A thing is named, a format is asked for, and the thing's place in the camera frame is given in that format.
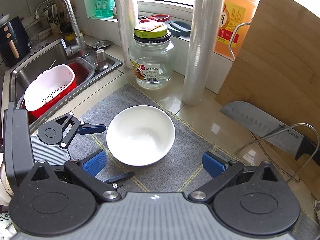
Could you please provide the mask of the white bowl floral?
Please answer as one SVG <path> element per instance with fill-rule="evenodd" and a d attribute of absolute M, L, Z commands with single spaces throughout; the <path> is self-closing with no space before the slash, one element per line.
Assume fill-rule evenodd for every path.
<path fill-rule="evenodd" d="M 148 166 L 161 160 L 175 141 L 172 119 L 159 108 L 127 108 L 110 122 L 106 142 L 111 154 L 129 166 Z"/>

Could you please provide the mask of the grey checked dish mat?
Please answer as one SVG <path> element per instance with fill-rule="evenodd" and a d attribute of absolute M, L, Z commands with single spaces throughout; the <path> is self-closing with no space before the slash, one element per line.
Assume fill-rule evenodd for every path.
<path fill-rule="evenodd" d="M 107 165 L 100 179 L 134 172 L 120 189 L 123 206 L 107 205 L 95 231 L 100 239 L 242 239 L 223 227 L 208 206 L 185 195 L 210 181 L 202 166 L 209 151 L 224 161 L 234 159 L 163 109 L 131 84 L 88 89 L 69 106 L 90 124 L 104 124 L 99 134 L 77 135 L 68 150 L 83 158 L 102 149 Z"/>

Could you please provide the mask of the white colander basket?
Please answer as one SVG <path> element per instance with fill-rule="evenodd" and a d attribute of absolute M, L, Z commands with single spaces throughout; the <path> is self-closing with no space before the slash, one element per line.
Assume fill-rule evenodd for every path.
<path fill-rule="evenodd" d="M 66 64 L 55 66 L 41 73 L 28 86 L 24 94 L 25 108 L 39 117 L 75 87 L 73 70 Z"/>

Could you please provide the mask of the red plastic basin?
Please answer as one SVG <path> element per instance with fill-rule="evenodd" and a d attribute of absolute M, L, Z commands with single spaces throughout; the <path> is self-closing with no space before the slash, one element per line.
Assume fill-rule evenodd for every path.
<path fill-rule="evenodd" d="M 56 65 L 31 82 L 24 93 L 22 106 L 32 124 L 72 92 L 92 74 L 92 67 L 79 61 Z"/>

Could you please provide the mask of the steel soap dispenser pump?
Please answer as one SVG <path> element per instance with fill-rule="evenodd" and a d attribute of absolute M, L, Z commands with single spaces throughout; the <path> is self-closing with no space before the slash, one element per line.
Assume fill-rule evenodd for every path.
<path fill-rule="evenodd" d="M 105 51 L 97 47 L 96 50 L 96 58 L 97 58 L 97 71 L 102 72 L 108 68 L 108 63 L 106 61 Z"/>

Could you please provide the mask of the stainless steel sink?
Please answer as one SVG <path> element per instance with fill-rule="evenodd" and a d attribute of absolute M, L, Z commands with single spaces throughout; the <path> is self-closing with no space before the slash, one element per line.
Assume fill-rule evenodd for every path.
<path fill-rule="evenodd" d="M 57 89 L 52 88 L 42 102 L 45 104 L 52 102 L 56 95 L 58 101 L 41 115 L 29 113 L 31 132 L 36 131 L 41 124 L 80 93 L 111 72 L 116 72 L 123 65 L 120 59 L 105 54 L 107 68 L 99 71 L 95 51 L 91 47 L 87 49 L 89 54 L 85 57 L 80 57 L 80 55 L 68 57 L 62 42 L 56 40 L 34 55 L 25 57 L 21 64 L 11 68 L 10 73 L 5 77 L 9 84 L 3 87 L 7 88 L 3 90 L 3 99 L 13 102 L 16 109 L 25 107 L 25 91 L 42 74 L 49 74 L 54 67 L 59 65 L 67 65 L 70 69 L 64 70 L 56 78 Z"/>

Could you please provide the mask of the black air fryer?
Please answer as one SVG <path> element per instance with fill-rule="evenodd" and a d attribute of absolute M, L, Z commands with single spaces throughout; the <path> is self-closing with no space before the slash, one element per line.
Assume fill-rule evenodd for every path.
<path fill-rule="evenodd" d="M 30 53 L 29 36 L 17 16 L 1 26 L 1 58 L 12 67 Z"/>

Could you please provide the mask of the glass jar yellow lid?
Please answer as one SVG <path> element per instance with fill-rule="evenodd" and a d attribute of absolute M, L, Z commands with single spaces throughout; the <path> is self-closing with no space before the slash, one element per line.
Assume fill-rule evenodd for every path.
<path fill-rule="evenodd" d="M 133 38 L 128 55 L 137 83 L 145 89 L 166 86 L 177 58 L 170 30 L 162 22 L 143 22 L 135 26 Z"/>

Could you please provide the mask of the bamboo cutting board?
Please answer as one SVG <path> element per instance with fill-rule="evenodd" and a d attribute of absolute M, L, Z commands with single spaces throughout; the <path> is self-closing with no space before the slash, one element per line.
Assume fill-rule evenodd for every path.
<path fill-rule="evenodd" d="M 316 142 L 319 135 L 319 0 L 260 0 L 216 100 L 246 101 Z"/>

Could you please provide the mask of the short plastic bag roll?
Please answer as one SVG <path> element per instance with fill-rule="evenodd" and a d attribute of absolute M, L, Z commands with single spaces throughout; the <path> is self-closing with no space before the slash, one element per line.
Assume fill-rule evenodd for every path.
<path fill-rule="evenodd" d="M 129 46 L 134 41 L 134 29 L 138 23 L 138 2 L 137 0 L 115 0 L 115 6 L 124 66 L 132 69 Z"/>

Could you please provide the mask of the orange cooking oil bottle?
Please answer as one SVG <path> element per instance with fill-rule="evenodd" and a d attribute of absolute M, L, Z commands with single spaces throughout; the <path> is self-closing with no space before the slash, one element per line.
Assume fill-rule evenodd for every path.
<path fill-rule="evenodd" d="M 233 54 L 236 56 L 244 42 L 249 26 L 243 26 L 235 31 L 236 27 L 245 22 L 250 22 L 257 7 L 257 0 L 225 0 L 220 27 L 215 45 L 215 52 L 231 58 L 229 45 L 232 46 Z"/>

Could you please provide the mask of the tall plastic wrap roll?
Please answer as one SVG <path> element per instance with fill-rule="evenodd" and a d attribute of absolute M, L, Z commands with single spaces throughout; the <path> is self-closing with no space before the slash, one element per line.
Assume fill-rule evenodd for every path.
<path fill-rule="evenodd" d="M 196 106 L 202 100 L 224 1 L 195 0 L 182 94 L 182 101 L 188 106 Z"/>

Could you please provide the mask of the black handled santoku knife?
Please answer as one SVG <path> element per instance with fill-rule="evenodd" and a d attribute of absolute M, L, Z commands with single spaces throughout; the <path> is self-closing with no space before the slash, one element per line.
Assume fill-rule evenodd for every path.
<path fill-rule="evenodd" d="M 233 101 L 224 105 L 220 112 L 247 128 L 259 137 L 264 137 L 287 127 L 267 112 L 245 101 Z M 316 144 L 294 129 L 274 135 L 266 141 L 292 155 L 298 160 L 302 155 L 312 155 Z"/>

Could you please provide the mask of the red handled scissors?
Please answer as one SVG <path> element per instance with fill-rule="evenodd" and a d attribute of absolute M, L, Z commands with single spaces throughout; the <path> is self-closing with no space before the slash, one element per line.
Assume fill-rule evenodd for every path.
<path fill-rule="evenodd" d="M 139 23 L 145 23 L 145 22 L 151 22 L 151 21 L 156 21 L 156 22 L 166 22 L 170 20 L 170 16 L 167 14 L 158 14 L 158 15 L 151 15 L 151 16 L 146 16 L 142 17 L 139 20 Z"/>

